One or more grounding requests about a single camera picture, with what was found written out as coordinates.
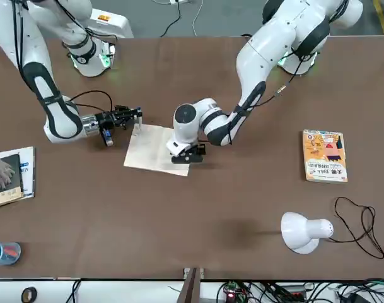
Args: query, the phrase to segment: white wire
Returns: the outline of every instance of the white wire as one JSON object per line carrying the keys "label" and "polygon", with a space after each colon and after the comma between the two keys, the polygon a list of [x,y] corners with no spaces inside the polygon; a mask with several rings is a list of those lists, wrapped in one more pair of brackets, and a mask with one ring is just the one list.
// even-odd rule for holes
{"label": "white wire", "polygon": [[195,35],[196,37],[197,37],[197,34],[196,34],[196,29],[194,28],[194,23],[196,22],[197,18],[198,18],[199,15],[200,15],[200,11],[202,10],[203,4],[204,4],[204,0],[202,0],[202,4],[200,5],[199,10],[197,11],[196,17],[194,17],[194,20],[193,20],[193,23],[192,23],[193,32],[194,32],[194,35]]}
{"label": "white wire", "polygon": [[158,2],[157,0],[151,0],[151,1],[157,4],[171,4],[171,2]]}

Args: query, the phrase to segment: book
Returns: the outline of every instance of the book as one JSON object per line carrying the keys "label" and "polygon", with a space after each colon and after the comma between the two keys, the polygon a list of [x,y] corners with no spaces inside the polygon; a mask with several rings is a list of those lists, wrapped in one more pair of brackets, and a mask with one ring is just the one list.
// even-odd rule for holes
{"label": "book", "polygon": [[0,158],[14,154],[18,154],[21,161],[22,199],[33,198],[35,196],[35,148],[31,146],[2,151],[0,152]]}
{"label": "book", "polygon": [[0,159],[0,206],[23,197],[18,154]]}
{"label": "book", "polygon": [[342,133],[305,129],[303,149],[306,180],[347,182],[346,150]]}

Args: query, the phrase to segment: white desk lamp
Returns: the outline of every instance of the white desk lamp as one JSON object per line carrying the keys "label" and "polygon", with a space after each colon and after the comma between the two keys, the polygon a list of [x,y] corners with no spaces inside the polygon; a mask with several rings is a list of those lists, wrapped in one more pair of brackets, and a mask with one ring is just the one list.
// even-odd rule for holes
{"label": "white desk lamp", "polygon": [[285,213],[281,234],[288,248],[298,254],[309,254],[317,248],[319,239],[333,235],[333,225],[326,219],[308,220],[299,213]]}

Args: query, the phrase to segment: gray floor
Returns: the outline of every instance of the gray floor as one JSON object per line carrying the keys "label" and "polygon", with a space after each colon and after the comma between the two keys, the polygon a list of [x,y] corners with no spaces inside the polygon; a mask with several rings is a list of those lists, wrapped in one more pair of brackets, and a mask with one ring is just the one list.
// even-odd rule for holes
{"label": "gray floor", "polygon": [[[117,13],[129,19],[137,38],[159,37],[177,18],[176,5],[159,5],[152,0],[91,0],[94,8]],[[255,33],[262,24],[265,0],[205,0],[196,32],[202,36],[234,36]],[[332,35],[382,35],[373,0],[362,0],[364,13],[348,30],[333,28]],[[201,0],[180,5],[182,19],[168,31],[168,36],[192,36],[192,21]]]}

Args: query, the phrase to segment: tape roll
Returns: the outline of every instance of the tape roll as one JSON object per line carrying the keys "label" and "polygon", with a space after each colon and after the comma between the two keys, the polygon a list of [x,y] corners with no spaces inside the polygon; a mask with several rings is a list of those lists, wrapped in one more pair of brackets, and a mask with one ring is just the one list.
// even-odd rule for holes
{"label": "tape roll", "polygon": [[21,294],[22,303],[33,303],[38,296],[38,292],[35,287],[27,287]]}

